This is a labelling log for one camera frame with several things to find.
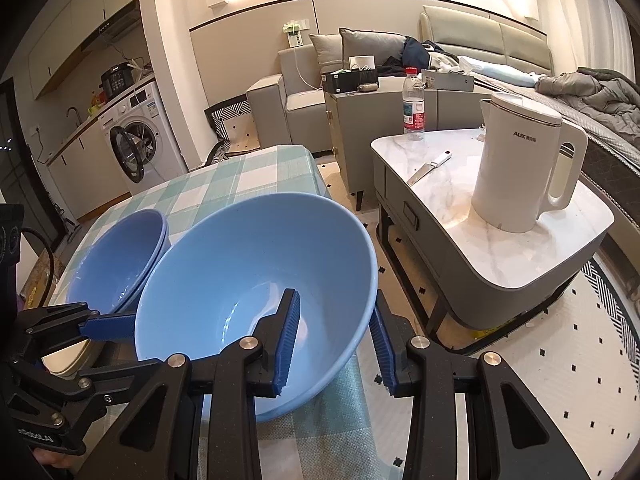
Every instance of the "white marble tabletop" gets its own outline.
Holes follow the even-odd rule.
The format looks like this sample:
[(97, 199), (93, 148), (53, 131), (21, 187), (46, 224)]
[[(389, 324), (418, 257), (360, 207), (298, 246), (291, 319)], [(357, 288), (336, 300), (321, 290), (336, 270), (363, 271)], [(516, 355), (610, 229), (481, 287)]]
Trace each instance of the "white marble tabletop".
[(609, 207), (578, 182), (567, 208), (545, 212), (527, 233), (501, 231), (471, 207), (484, 144), (474, 130), (426, 132), (420, 139), (383, 137), (371, 147), (402, 180), (450, 150), (451, 159), (408, 187), (485, 280), (504, 288), (528, 285), (574, 256), (614, 221)]

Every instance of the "stacked blue bowls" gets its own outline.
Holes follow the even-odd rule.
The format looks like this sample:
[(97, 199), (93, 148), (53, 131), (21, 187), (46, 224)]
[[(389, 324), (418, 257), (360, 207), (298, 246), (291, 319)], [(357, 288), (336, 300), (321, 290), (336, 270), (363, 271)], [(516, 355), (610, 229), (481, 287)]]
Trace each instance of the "stacked blue bowls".
[(134, 310), (151, 271), (170, 246), (161, 212), (143, 209), (121, 219), (82, 258), (66, 302), (85, 301), (101, 314)]

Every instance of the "gray pillow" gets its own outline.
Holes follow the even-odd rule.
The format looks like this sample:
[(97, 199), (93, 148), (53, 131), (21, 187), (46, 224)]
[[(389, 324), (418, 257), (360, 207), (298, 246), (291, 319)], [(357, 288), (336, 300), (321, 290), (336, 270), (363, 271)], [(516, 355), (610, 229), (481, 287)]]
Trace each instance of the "gray pillow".
[(309, 39), (316, 49), (321, 74), (327, 74), (342, 68), (342, 37), (340, 34), (332, 34), (330, 36), (310, 34)]
[(349, 67), (353, 56), (373, 56), (376, 66), (382, 65), (390, 57), (402, 59), (406, 37), (390, 32), (340, 29), (342, 37), (342, 67)]

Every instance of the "faucet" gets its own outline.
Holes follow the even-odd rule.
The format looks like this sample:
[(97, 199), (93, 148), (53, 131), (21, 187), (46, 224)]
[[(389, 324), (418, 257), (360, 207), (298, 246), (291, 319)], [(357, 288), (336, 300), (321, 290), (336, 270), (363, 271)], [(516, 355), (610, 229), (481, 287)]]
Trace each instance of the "faucet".
[(78, 109), (75, 106), (70, 106), (69, 108), (66, 109), (66, 116), (69, 117), (69, 112), (71, 110), (75, 110), (76, 112), (76, 117), (78, 118), (78, 122), (76, 123), (76, 128), (78, 126), (80, 126), (80, 124), (82, 124), (82, 121), (80, 120), (80, 112), (78, 112)]

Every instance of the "kettle handle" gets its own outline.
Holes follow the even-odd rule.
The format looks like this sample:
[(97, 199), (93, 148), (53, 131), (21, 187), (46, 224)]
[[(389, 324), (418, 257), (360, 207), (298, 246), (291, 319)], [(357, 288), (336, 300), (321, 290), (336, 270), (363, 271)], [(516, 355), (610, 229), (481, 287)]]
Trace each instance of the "kettle handle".
[(562, 126), (560, 127), (558, 156), (560, 156), (559, 147), (566, 142), (574, 147), (574, 158), (571, 163), (571, 168), (569, 170), (569, 176), (566, 180), (566, 185), (564, 186), (564, 191), (559, 197), (553, 197), (549, 195), (549, 187), (551, 186), (551, 180), (553, 177), (552, 171), (549, 175), (549, 182), (546, 185), (546, 193), (540, 206), (539, 215), (545, 211), (564, 209), (569, 205), (569, 202), (571, 202), (571, 198), (574, 195), (575, 186), (578, 183), (580, 172), (582, 171), (584, 156), (587, 153), (589, 138), (587, 137), (587, 134), (584, 132), (584, 130), (577, 124), (570, 123), (569, 121), (562, 121)]

